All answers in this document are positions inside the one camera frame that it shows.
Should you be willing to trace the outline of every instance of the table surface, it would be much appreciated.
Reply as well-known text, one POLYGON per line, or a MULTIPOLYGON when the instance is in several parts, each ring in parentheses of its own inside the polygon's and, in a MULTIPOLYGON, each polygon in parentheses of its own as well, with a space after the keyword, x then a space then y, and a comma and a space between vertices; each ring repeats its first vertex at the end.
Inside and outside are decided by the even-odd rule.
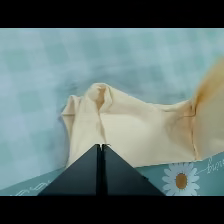
MULTIPOLYGON (((69 142, 60 113, 69 95, 105 82, 150 103, 189 99, 223 55, 223 39, 221 28, 0 29, 1 192, 41 183, 65 166, 69 142)), ((221 153, 138 170, 168 195, 220 195, 223 166, 221 153), (177 189, 184 172, 187 187, 177 189)))

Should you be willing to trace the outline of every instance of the daisy flower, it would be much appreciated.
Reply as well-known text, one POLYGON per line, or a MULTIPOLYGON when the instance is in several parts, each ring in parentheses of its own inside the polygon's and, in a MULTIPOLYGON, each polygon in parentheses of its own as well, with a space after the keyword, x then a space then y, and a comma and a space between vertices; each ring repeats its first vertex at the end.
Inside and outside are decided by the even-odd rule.
POLYGON ((195 176, 197 168, 193 168, 193 163, 169 164, 169 169, 164 169, 167 176, 162 180, 166 182, 163 190, 167 191, 167 196, 197 196, 200 187, 195 183, 199 176, 195 176))

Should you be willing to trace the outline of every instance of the cream fabric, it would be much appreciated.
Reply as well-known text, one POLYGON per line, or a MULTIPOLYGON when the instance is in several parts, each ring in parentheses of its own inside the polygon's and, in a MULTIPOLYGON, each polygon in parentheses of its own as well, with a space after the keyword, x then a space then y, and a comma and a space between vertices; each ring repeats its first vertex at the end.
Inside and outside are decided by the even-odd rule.
POLYGON ((174 105, 142 102, 103 83, 70 96, 62 113, 70 137, 67 167, 94 144, 133 167, 203 160, 224 151, 224 60, 193 99, 174 105))

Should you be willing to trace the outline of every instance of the brown flower center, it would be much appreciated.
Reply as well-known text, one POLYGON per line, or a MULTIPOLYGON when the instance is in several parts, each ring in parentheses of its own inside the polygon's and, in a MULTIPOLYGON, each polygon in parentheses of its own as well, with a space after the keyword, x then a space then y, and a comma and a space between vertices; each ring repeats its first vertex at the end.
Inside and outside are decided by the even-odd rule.
POLYGON ((176 185, 179 189, 184 189, 187 186, 187 176, 183 173, 179 173, 176 176, 176 185))

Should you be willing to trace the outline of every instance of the light blue checkered surface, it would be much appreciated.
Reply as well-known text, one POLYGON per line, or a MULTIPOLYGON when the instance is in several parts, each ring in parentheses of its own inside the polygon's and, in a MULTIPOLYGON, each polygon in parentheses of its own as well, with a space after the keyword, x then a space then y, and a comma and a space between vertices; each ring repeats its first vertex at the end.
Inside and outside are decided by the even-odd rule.
POLYGON ((0 29, 0 189, 63 167, 60 113, 105 82, 151 103, 192 96, 224 29, 0 29))

